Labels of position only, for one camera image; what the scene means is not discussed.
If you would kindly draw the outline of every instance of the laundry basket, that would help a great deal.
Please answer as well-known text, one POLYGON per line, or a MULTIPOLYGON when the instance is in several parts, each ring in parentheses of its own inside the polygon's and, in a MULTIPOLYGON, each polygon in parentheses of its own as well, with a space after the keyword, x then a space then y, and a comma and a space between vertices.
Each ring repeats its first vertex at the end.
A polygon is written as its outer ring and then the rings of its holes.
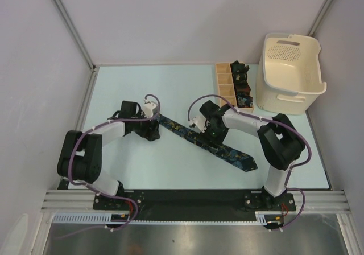
POLYGON ((311 37, 268 34, 258 67, 258 106, 276 113, 304 113, 326 91, 320 50, 319 42, 311 37))

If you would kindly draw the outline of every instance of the light blue table surface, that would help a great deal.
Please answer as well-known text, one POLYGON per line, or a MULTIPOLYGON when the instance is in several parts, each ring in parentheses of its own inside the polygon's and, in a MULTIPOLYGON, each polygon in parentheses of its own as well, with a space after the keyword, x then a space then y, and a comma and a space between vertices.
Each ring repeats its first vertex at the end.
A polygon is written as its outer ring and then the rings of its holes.
MULTIPOLYGON (((254 97, 254 113, 274 116, 256 105, 257 65, 250 65, 248 81, 254 97)), ((101 67, 90 101, 84 130, 104 122, 122 100, 143 103, 145 94, 159 97, 161 113, 185 126, 187 110, 193 100, 217 93, 214 65, 151 65, 101 67)), ((192 116, 205 102, 192 109, 192 116)), ((328 188, 317 147, 306 114, 289 116, 295 128, 312 147, 312 160, 294 169, 290 187, 328 188)), ((161 138, 149 142, 131 133, 104 147, 103 168, 120 180, 125 188, 261 188, 267 179, 269 164, 259 140, 246 133, 230 130, 224 144, 252 155, 258 169, 244 172, 209 152, 183 140, 160 126, 161 138)), ((305 160, 305 150, 299 162, 305 160)))

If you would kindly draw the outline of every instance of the perforated basket panel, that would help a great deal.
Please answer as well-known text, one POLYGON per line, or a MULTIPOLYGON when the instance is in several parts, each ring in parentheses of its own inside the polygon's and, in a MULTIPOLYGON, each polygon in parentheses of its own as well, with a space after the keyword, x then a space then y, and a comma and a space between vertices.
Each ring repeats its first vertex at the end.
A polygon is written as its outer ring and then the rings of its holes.
POLYGON ((268 49, 267 56, 270 59, 296 61, 301 56, 301 51, 292 46, 272 46, 268 49))

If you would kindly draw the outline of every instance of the cable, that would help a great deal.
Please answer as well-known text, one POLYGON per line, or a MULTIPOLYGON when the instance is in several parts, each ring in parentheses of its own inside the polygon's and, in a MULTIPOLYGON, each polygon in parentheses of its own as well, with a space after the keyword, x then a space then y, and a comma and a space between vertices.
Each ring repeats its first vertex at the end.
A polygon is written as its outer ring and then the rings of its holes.
POLYGON ((276 217, 276 220, 279 220, 279 219, 282 219, 281 222, 284 224, 284 217, 285 217, 285 214, 284 214, 284 207, 283 207, 283 204, 280 205, 280 207, 282 208, 282 215, 280 217, 276 217))
POLYGON ((133 205, 129 201, 127 203, 129 205, 129 217, 130 217, 131 213, 133 212, 133 205))
POLYGON ((250 118, 253 118, 253 119, 256 119, 256 120, 260 120, 260 121, 264 121, 264 122, 270 122, 270 123, 273 123, 273 124, 282 126, 282 127, 286 128, 287 130, 290 130, 291 132, 293 132, 296 136, 298 136, 303 141, 303 143, 306 145, 307 150, 308 150, 307 159, 305 161, 301 162, 301 163, 294 164, 291 167, 289 167, 289 170, 288 170, 288 173, 287 173, 287 177, 286 177, 286 180, 284 182, 284 186, 285 187, 287 186, 288 181, 289 181, 289 178, 291 177, 292 170, 295 167, 299 167, 299 166, 302 166, 302 165, 307 164, 311 160, 311 158, 312 158, 312 150, 311 150, 310 145, 308 144, 307 140, 298 131, 296 131, 294 128, 289 127, 288 125, 286 125, 286 124, 284 124, 282 122, 279 122, 279 121, 271 120, 269 118, 264 118, 264 117, 258 117, 258 116, 255 116, 253 114, 248 114, 248 113, 244 113, 244 112, 242 112, 240 110, 236 110, 236 108, 234 107, 234 105, 232 105, 230 102, 228 102, 228 100, 226 98, 224 98, 222 96, 219 96, 218 94, 207 94, 206 96, 202 96, 202 97, 199 97, 198 99, 194 100, 194 102, 191 103, 191 105, 190 105, 190 107, 188 108, 188 111, 187 111, 187 119, 188 119, 188 121, 190 121, 190 112, 191 112, 192 106, 196 102, 198 102, 198 101, 200 101, 200 100, 202 100, 203 98, 206 98, 206 97, 218 97, 218 98, 221 98, 237 114, 240 114, 240 115, 245 116, 245 117, 250 117, 250 118))
MULTIPOLYGON (((104 194, 102 192, 99 192, 99 190, 96 190, 94 189, 93 187, 91 187, 90 185, 88 185, 87 183, 77 183, 75 181, 72 180, 72 165, 73 165, 73 160, 75 158, 75 155, 76 155, 76 151, 79 147, 79 145, 81 144, 82 140, 89 134, 89 133, 92 133, 93 131, 97 130, 97 129, 100 129, 110 123, 116 123, 116 122, 142 122, 142 121, 149 121, 149 120, 153 120, 155 118, 157 118, 160 114, 160 101, 159 99, 154 96, 153 94, 147 94, 145 95, 144 99, 146 100, 147 97, 153 97, 157 103, 158 103, 158 110, 157 112, 150 118, 119 118, 119 119, 116 119, 116 120, 109 120, 108 122, 104 122, 104 123, 101 123, 95 127, 92 127, 91 129, 85 131, 84 133, 82 133, 82 135, 80 136, 80 138, 77 140, 73 150, 72 150, 72 153, 71 153, 71 157, 69 159, 69 163, 68 163, 68 180, 71 184, 73 185, 84 185, 86 186, 86 188, 88 188, 89 190, 97 193, 97 194, 100 194, 102 196, 105 196, 105 197, 108 197, 108 198, 112 198, 112 199, 118 199, 118 200, 125 200, 125 201, 128 201, 130 203, 132 203, 135 207, 135 212, 133 214, 132 217, 129 218, 129 220, 127 220, 124 224, 122 224, 120 227, 117 227, 117 228, 112 228, 110 231, 118 231, 122 228, 124 228, 125 226, 127 226, 130 222, 132 222, 137 214, 138 214, 138 205, 137 203, 133 200, 133 199, 130 199, 130 198, 127 198, 127 197, 122 197, 122 196, 112 196, 112 195, 108 195, 108 194, 104 194)), ((60 236, 60 237, 56 237, 57 240, 61 240, 61 239, 64 239, 64 238, 67 238, 69 236, 72 236, 72 235, 75 235, 75 234, 78 234, 80 232, 83 232, 83 231, 88 231, 90 229, 94 229, 94 228, 104 228, 104 226, 100 226, 100 225, 95 225, 95 226, 92 226, 92 227, 88 227, 88 228, 83 228, 83 229, 80 229, 79 231, 75 231, 75 232, 72 232, 72 233, 69 233, 69 234, 66 234, 66 235, 63 235, 63 236, 60 236)))
POLYGON ((305 207, 306 196, 305 196, 305 193, 303 192, 303 190, 301 190, 299 188, 288 188, 287 191, 299 191, 299 192, 301 192, 301 194, 302 194, 302 205, 301 205, 301 208, 300 208, 299 212, 297 213, 297 215, 291 221, 289 221, 288 223, 286 223, 285 225, 283 225, 280 228, 272 229, 272 231, 281 231, 281 229, 286 228, 286 227, 292 225, 301 216, 301 214, 303 212, 303 209, 305 207))
POLYGON ((288 208, 287 208, 286 204, 284 204, 284 203, 282 204, 282 208, 284 208, 284 210, 286 211, 286 213, 283 215, 283 217, 285 217, 288 214, 288 208))
POLYGON ((114 120, 119 114, 120 111, 116 111, 111 117, 108 118, 108 120, 114 120))

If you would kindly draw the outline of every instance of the dark blue patterned necktie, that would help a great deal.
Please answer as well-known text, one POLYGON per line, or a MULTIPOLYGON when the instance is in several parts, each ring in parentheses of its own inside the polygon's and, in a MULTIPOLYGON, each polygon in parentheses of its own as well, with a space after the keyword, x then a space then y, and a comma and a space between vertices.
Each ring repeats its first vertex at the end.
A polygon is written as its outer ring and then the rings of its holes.
POLYGON ((243 171, 252 171, 258 168, 255 160, 252 156, 242 153, 236 149, 233 149, 224 144, 210 144, 201 135, 169 118, 160 115, 159 123, 170 130, 171 132, 177 134, 181 138, 184 138, 188 142, 195 144, 196 146, 209 151, 213 155, 219 157, 222 160, 232 164, 234 167, 239 168, 243 171))

